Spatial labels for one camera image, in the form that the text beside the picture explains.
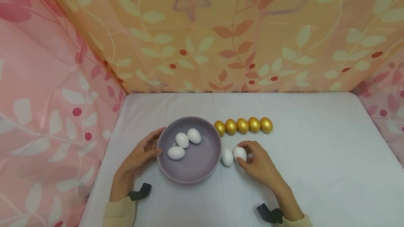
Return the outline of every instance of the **beige sleeve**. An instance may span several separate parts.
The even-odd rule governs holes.
[[[313,225],[311,225],[311,221],[308,215],[304,215],[303,219],[300,219],[298,221],[295,222],[291,222],[287,219],[285,219],[285,217],[283,218],[283,224],[280,225],[281,227],[313,227]]]
[[[135,220],[136,201],[126,197],[120,201],[107,202],[103,227],[132,227]]]

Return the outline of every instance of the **lavender ceramic bowl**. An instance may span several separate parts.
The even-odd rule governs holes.
[[[199,131],[202,137],[200,144],[189,142],[185,156],[181,160],[171,160],[167,151],[175,146],[175,136],[179,132],[188,132],[190,128]],[[207,120],[198,117],[183,117],[173,121],[160,136],[157,148],[163,153],[157,157],[161,170],[173,181],[192,184],[209,176],[220,161],[222,143],[215,127]]]

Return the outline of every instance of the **fabric backdrop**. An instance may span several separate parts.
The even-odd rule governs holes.
[[[354,93],[404,167],[404,49],[362,81]]]
[[[128,92],[351,91],[404,0],[57,0]]]
[[[0,226],[77,226],[126,94],[53,0],[0,30]]]

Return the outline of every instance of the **table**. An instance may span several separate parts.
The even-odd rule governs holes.
[[[111,135],[80,226],[99,227],[112,178],[150,131],[183,116],[214,123],[269,117],[270,134],[222,137],[233,149],[256,140],[268,151],[303,212],[319,227],[384,227],[404,222],[404,170],[358,98],[341,93],[130,94]],[[157,163],[136,180],[152,184],[138,202],[135,226],[269,226],[255,208],[277,208],[273,193],[233,164],[219,164],[205,181],[180,185]]]

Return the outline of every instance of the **bowl rim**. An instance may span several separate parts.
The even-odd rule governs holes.
[[[216,130],[215,126],[213,126],[213,124],[210,123],[210,121],[208,121],[208,120],[206,120],[206,119],[204,119],[204,118],[197,117],[197,116],[192,116],[192,115],[191,115],[191,116],[186,116],[186,117],[181,117],[181,118],[178,118],[178,119],[172,121],[168,126],[166,126],[166,128],[164,129],[164,131],[161,133],[160,138],[164,135],[164,132],[166,131],[166,129],[167,129],[168,127],[170,127],[173,123],[175,123],[177,120],[186,119],[186,118],[197,118],[197,119],[201,119],[201,120],[204,120],[205,122],[207,122],[208,124],[210,124],[210,125],[213,127],[213,129],[214,129],[214,131],[215,131],[215,134],[217,135],[217,137],[219,138],[219,141],[220,141],[220,154],[219,154],[218,160],[216,161],[215,167],[214,167],[207,175],[201,177],[200,179],[197,179],[196,181],[178,181],[177,179],[175,179],[175,178],[171,177],[169,174],[167,174],[167,173],[165,172],[164,168],[162,168],[162,166],[161,166],[161,164],[160,164],[160,158],[161,158],[160,155],[157,156],[157,163],[159,164],[160,170],[161,170],[167,177],[169,177],[171,180],[173,180],[173,181],[175,181],[175,182],[178,182],[178,183],[180,183],[180,184],[195,184],[195,183],[198,183],[198,182],[200,182],[200,181],[206,179],[208,176],[210,176],[210,174],[213,173],[213,171],[215,171],[215,169],[217,168],[217,166],[219,165],[219,162],[220,162],[220,158],[221,158],[222,150],[223,150],[223,144],[222,144],[222,139],[221,139],[221,137],[220,137],[219,132]],[[157,142],[157,148],[159,147],[159,144],[160,144],[160,138],[159,138],[159,141]]]

